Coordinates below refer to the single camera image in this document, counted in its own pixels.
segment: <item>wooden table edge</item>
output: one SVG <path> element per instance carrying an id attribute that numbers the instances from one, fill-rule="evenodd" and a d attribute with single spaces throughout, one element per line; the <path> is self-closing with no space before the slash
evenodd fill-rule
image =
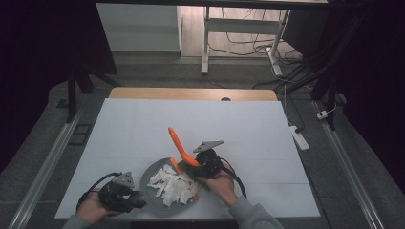
<path id="1" fill-rule="evenodd" d="M 221 100 L 231 101 L 278 101 L 272 90 L 251 89 L 190 89 L 190 88 L 133 88 L 116 87 L 109 98 L 170 99 L 170 100 Z"/>

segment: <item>white food pieces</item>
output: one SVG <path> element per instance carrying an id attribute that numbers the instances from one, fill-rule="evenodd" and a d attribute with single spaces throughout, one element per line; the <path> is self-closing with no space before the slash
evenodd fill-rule
<path id="1" fill-rule="evenodd" d="M 197 182 L 194 182 L 187 174 L 178 175 L 168 164 L 165 164 L 150 178 L 148 186 L 158 189 L 156 197 L 161 196 L 164 205 L 168 207 L 178 201 L 186 204 L 199 190 Z"/>

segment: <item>gray sleeve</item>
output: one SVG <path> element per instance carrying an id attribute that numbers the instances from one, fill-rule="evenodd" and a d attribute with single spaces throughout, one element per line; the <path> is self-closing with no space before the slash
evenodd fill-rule
<path id="1" fill-rule="evenodd" d="M 283 226 L 261 204 L 252 205 L 244 197 L 240 197 L 229 208 L 230 215 L 239 224 L 240 229 L 282 229 Z"/>
<path id="2" fill-rule="evenodd" d="M 92 228 L 92 224 L 88 221 L 77 217 L 76 215 L 72 215 L 69 220 L 63 226 L 63 229 L 90 229 Z"/>

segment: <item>metal rail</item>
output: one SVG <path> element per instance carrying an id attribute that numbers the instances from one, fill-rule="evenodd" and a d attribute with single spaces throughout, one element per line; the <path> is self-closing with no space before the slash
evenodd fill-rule
<path id="1" fill-rule="evenodd" d="M 69 138 L 72 135 L 72 132 L 75 130 L 75 126 L 83 114 L 83 108 L 88 101 L 88 95 L 83 95 L 84 101 L 81 104 L 78 112 L 74 116 L 73 120 L 70 123 L 66 123 L 59 136 L 57 137 L 53 147 L 48 153 L 47 158 L 42 164 L 38 174 L 36 175 L 33 183 L 28 190 L 27 194 L 24 196 L 24 199 L 20 203 L 17 211 L 15 212 L 8 228 L 17 229 L 25 228 L 33 210 L 36 207 L 42 193 L 44 192 L 51 175 L 53 174 L 54 168 L 56 167 L 57 162 L 59 161 L 63 151 L 65 150 L 66 145 L 68 144 Z"/>
<path id="2" fill-rule="evenodd" d="M 320 112 L 318 109 L 318 106 L 316 102 L 312 102 L 312 105 L 314 109 L 317 112 Z M 340 166 L 343 170 L 343 172 L 346 175 L 346 178 L 348 179 L 348 182 L 350 186 L 352 187 L 352 190 L 354 192 L 354 195 L 356 196 L 359 205 L 363 211 L 363 214 L 367 220 L 367 222 L 370 225 L 370 228 L 372 229 L 384 229 L 384 224 L 380 219 L 380 216 L 378 215 L 374 205 L 373 201 L 369 196 L 369 193 L 363 186 L 363 183 L 360 180 L 360 177 L 358 177 L 352 162 L 350 158 L 348 157 L 348 154 L 346 153 L 346 150 L 342 144 L 342 142 L 339 139 L 339 136 L 337 135 L 336 131 L 333 131 L 330 128 L 330 125 L 326 121 L 322 122 L 322 127 L 324 128 L 325 134 L 327 135 L 330 144 L 336 153 L 336 157 L 340 163 Z"/>

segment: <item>gray plate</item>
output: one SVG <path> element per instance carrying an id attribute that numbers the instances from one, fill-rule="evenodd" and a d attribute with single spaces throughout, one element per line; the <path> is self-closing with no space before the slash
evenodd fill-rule
<path id="1" fill-rule="evenodd" d="M 156 192 L 158 191 L 158 189 L 147 186 L 150 178 L 154 176 L 155 173 L 165 164 L 168 164 L 172 166 L 173 169 L 175 169 L 170 160 L 170 157 L 160 159 L 157 162 L 153 163 L 151 166 L 149 166 L 149 168 L 146 169 L 146 171 L 142 175 L 142 178 L 140 179 L 140 193 L 143 195 L 146 203 L 151 207 L 162 211 L 178 210 L 186 205 L 190 205 L 190 203 L 195 201 L 193 198 L 189 199 L 187 204 L 183 204 L 180 202 L 173 202 L 170 205 L 170 207 L 167 207 L 166 205 L 164 205 L 162 197 L 156 197 Z"/>

